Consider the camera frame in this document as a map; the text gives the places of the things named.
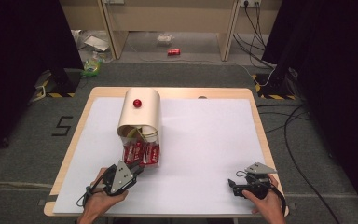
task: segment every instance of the table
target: table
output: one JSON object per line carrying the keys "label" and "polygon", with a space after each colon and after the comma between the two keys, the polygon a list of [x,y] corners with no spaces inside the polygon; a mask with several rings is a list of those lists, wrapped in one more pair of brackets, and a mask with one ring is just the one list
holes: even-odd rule
{"label": "table", "polygon": [[[55,198],[62,188],[62,183],[65,179],[65,176],[68,172],[70,162],[76,151],[76,146],[80,135],[83,131],[85,123],[90,113],[90,109],[95,99],[99,97],[124,97],[126,91],[130,87],[98,87],[94,88],[89,96],[89,99],[84,108],[83,114],[80,118],[80,121],[77,125],[76,131],[74,133],[72,142],[68,147],[65,158],[62,162],[62,167],[57,175],[57,179],[53,185],[49,198]],[[206,97],[208,99],[248,99],[252,108],[252,115],[255,122],[256,134],[258,136],[258,141],[260,143],[262,153],[265,159],[265,164],[271,168],[275,168],[271,153],[269,151],[269,144],[267,138],[264,134],[262,123],[258,115],[255,100],[253,98],[252,92],[247,89],[219,89],[219,88],[153,88],[159,92],[162,99],[164,98],[187,98],[187,99],[197,99],[199,97]],[[45,214],[51,217],[77,217],[79,214],[55,214],[53,213],[53,208],[55,205],[55,199],[48,200],[45,206]]]}

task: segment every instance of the metal bracket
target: metal bracket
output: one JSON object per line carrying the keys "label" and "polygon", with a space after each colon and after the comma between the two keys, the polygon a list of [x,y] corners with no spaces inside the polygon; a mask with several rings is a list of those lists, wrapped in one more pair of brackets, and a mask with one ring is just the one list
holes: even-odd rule
{"label": "metal bracket", "polygon": [[112,184],[111,193],[115,193],[118,189],[124,189],[126,185],[130,184],[133,179],[131,170],[127,167],[124,161],[119,161],[117,164],[115,179]]}
{"label": "metal bracket", "polygon": [[266,175],[266,174],[276,174],[276,170],[267,167],[265,164],[256,162],[255,164],[249,166],[245,169],[246,172],[255,174],[255,175]]}

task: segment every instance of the electrical cord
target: electrical cord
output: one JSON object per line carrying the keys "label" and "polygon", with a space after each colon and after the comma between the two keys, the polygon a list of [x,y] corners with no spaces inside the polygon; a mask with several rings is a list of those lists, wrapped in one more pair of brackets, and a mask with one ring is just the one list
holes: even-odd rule
{"label": "electrical cord", "polygon": [[[301,118],[300,116],[303,115],[303,114],[306,114],[308,113],[307,111],[306,112],[303,112],[301,114],[298,114],[295,116],[296,119],[303,119],[303,120],[311,120],[311,119],[305,119],[305,118]],[[285,114],[285,113],[279,113],[279,112],[260,112],[258,113],[260,115],[263,115],[263,114],[274,114],[274,115],[285,115],[285,116],[290,116],[290,114]]]}
{"label": "electrical cord", "polygon": [[[241,48],[243,51],[245,51],[246,53],[249,54],[249,57],[251,57],[251,60],[250,60],[250,61],[251,61],[252,65],[253,65],[254,67],[261,68],[261,69],[271,69],[271,68],[273,68],[271,65],[269,65],[269,64],[267,64],[266,62],[264,62],[264,61],[260,60],[259,58],[257,58],[250,50],[248,50],[246,47],[244,47],[244,46],[240,43],[240,41],[237,39],[237,37],[236,37],[235,35],[233,35],[233,37],[234,37],[235,41],[237,42],[237,44],[240,46],[240,48]],[[266,67],[256,66],[256,65],[253,63],[252,58],[258,60],[260,63],[264,64]]]}
{"label": "electrical cord", "polygon": [[263,50],[263,51],[264,51],[264,49],[259,48],[258,46],[251,45],[251,44],[249,44],[248,42],[246,42],[244,39],[242,39],[242,38],[240,37],[239,34],[237,34],[237,38],[238,38],[241,42],[243,42],[245,45],[253,46],[253,48],[255,48],[255,49],[260,49],[260,50]]}
{"label": "electrical cord", "polygon": [[[289,121],[289,123],[292,122],[292,121],[295,120],[295,119],[303,119],[303,118],[300,118],[299,116],[301,116],[301,115],[303,115],[303,114],[305,114],[305,113],[308,113],[308,112],[304,112],[304,113],[301,113],[301,114],[296,115],[294,119],[291,119],[291,120]],[[277,128],[274,128],[274,129],[272,129],[272,130],[266,131],[265,133],[272,133],[272,132],[275,132],[275,131],[277,131],[277,130],[283,128],[283,127],[284,127],[284,125],[281,125],[281,126],[279,126],[279,127],[277,127]]]}
{"label": "electrical cord", "polygon": [[[263,41],[263,37],[261,36],[261,33],[259,34],[258,31],[257,31],[257,28],[255,28],[255,25],[251,19],[251,17],[249,16],[249,13],[248,13],[248,5],[249,5],[249,2],[248,1],[245,1],[245,14],[249,20],[249,22],[251,23],[252,25],[252,28],[254,29],[255,31],[255,38],[260,42],[260,44],[262,44],[264,46],[264,48],[266,47],[266,45],[264,44],[264,41]],[[257,23],[258,23],[258,20],[259,20],[259,12],[257,12],[257,8],[256,8],[256,18],[257,18]]]}
{"label": "electrical cord", "polygon": [[289,118],[286,120],[286,122],[284,123],[284,142],[286,144],[286,148],[287,151],[289,152],[289,156],[292,159],[293,164],[295,165],[296,169],[298,170],[298,172],[301,174],[301,176],[304,178],[304,180],[307,182],[307,184],[312,188],[312,190],[315,192],[315,194],[318,196],[318,198],[322,201],[322,203],[324,204],[324,206],[327,208],[327,210],[330,212],[331,216],[333,217],[333,219],[335,220],[335,222],[337,224],[339,224],[338,218],[336,216],[336,214],[333,212],[333,210],[330,208],[330,206],[327,204],[327,202],[324,200],[324,198],[322,197],[322,195],[318,192],[318,190],[310,183],[310,181],[306,178],[306,176],[304,175],[304,173],[301,171],[301,169],[299,168],[295,157],[293,156],[292,150],[289,146],[289,142],[287,140],[287,125],[289,124],[291,117],[297,112],[298,109],[300,109],[303,105],[300,105],[298,108],[296,108],[291,115],[289,116]]}
{"label": "electrical cord", "polygon": [[[280,105],[258,105],[257,108],[265,107],[265,106],[280,106]],[[300,105],[294,105],[294,104],[282,104],[281,106],[300,106]]]}
{"label": "electrical cord", "polygon": [[260,4],[258,2],[255,2],[255,13],[256,13],[256,17],[257,17],[257,25],[256,28],[258,27],[258,33],[260,33],[260,39],[261,39],[261,43],[263,44],[264,48],[266,47],[266,44],[264,43],[264,39],[263,36],[261,34],[261,25],[260,25],[260,13],[261,13],[261,8],[260,8]]}

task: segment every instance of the hand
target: hand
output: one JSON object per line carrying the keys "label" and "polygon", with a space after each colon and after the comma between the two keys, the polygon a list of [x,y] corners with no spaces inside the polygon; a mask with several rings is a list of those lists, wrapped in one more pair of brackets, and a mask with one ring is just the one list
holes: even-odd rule
{"label": "hand", "polygon": [[[91,185],[104,173],[106,168],[102,168],[98,176]],[[113,205],[124,201],[128,195],[128,191],[124,191],[117,196],[109,196],[103,189],[94,190],[94,194],[87,200],[83,214],[77,219],[77,224],[91,224],[97,217],[103,215]]]}
{"label": "hand", "polygon": [[[277,188],[279,185],[278,181],[273,175],[268,176],[271,179],[271,184]],[[262,200],[255,197],[254,194],[248,190],[244,190],[242,194],[255,204],[255,209],[252,210],[253,214],[260,212],[268,223],[285,223],[281,209],[281,200],[271,189]]]}

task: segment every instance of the trash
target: trash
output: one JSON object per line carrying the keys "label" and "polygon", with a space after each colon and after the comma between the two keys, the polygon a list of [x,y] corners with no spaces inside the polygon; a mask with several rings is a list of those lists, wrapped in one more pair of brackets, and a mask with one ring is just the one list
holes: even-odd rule
{"label": "trash", "polygon": [[107,41],[104,41],[94,35],[89,35],[85,39],[84,43],[101,51],[106,51],[107,49],[109,49],[109,43]]}
{"label": "trash", "polygon": [[157,45],[158,46],[169,46],[172,43],[172,35],[164,35],[161,34],[157,38]]}
{"label": "trash", "polygon": [[96,58],[90,58],[86,60],[84,64],[84,71],[81,75],[84,77],[95,77],[100,73],[101,60]]}

